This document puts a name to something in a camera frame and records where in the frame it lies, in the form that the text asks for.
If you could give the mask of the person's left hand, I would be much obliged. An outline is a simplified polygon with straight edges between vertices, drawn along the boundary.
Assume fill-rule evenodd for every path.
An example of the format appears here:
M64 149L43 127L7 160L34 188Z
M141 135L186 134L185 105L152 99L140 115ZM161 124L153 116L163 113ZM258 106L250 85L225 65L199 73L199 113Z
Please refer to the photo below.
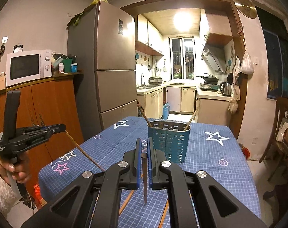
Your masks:
M29 169L29 154L23 152L19 155L18 163L11 163L9 160L0 157L0 177L10 185L7 171L11 173L12 178L20 183L24 184L30 179Z

